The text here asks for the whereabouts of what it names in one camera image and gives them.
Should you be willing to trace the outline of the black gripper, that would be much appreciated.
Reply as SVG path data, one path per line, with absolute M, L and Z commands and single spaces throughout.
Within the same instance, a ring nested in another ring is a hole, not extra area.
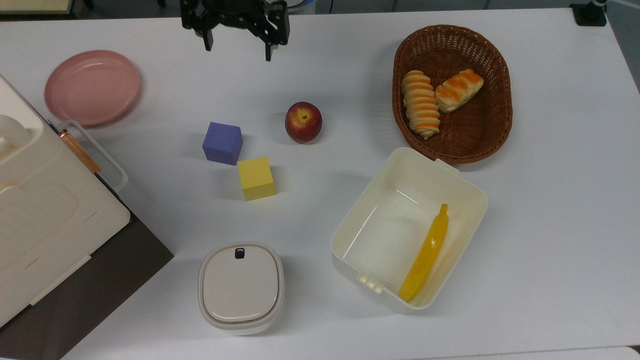
M 182 27 L 194 30 L 205 50 L 214 44 L 212 29 L 217 25 L 250 28 L 265 45 L 265 59 L 271 61 L 275 49 L 288 44 L 290 19 L 285 0 L 181 0 Z

